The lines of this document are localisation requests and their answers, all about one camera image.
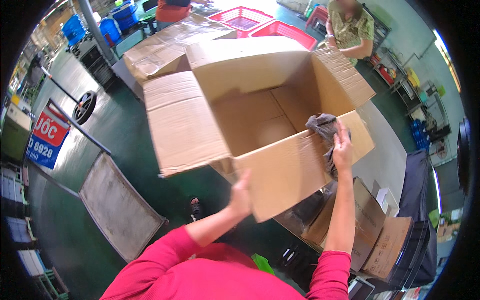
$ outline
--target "hand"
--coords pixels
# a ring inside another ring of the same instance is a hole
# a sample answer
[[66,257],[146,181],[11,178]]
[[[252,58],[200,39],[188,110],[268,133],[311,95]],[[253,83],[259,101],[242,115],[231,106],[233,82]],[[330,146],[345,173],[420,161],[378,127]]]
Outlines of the hand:
[[352,143],[348,130],[340,120],[336,120],[337,133],[333,136],[333,163],[338,171],[338,176],[348,172],[352,173]]
[[234,214],[245,218],[252,213],[252,205],[250,202],[250,185],[251,170],[245,170],[240,179],[232,186],[230,192],[230,202],[227,205]]

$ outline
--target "red plastic basket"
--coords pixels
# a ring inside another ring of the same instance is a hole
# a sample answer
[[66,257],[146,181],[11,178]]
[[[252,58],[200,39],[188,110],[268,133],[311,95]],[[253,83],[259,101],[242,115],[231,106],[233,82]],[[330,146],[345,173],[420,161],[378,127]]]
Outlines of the red plastic basket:
[[271,21],[252,30],[248,36],[287,36],[293,38],[308,50],[312,50],[317,44],[317,40],[303,32],[303,30],[279,20]]
[[264,12],[243,6],[214,13],[207,18],[236,29],[238,38],[248,37],[249,32],[275,19]]

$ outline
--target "person in orange shirt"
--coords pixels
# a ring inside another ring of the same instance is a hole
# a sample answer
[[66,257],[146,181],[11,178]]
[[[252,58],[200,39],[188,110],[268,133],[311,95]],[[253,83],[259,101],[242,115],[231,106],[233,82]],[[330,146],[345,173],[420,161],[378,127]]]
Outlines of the person in orange shirt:
[[[182,0],[170,2],[188,3],[188,1]],[[158,7],[155,12],[156,30],[160,31],[173,23],[186,18],[191,10],[192,6],[190,4],[187,6],[168,5],[166,0],[158,0]]]

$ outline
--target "rag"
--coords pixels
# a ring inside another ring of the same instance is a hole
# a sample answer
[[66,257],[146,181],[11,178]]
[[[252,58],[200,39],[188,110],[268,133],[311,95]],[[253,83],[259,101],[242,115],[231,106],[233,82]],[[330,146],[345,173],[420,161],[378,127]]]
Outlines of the rag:
[[313,115],[308,118],[305,126],[322,137],[323,144],[328,149],[327,153],[324,154],[325,170],[334,180],[337,180],[338,172],[335,164],[333,163],[333,135],[336,133],[335,121],[336,117],[334,115]]

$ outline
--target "fan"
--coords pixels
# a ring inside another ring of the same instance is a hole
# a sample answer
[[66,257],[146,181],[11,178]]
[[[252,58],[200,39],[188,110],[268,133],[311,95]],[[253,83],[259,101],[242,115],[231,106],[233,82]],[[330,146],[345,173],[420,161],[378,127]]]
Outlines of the fan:
[[444,159],[447,157],[448,154],[448,147],[445,146],[445,142],[443,139],[439,140],[438,142],[435,143],[435,153],[440,159]]

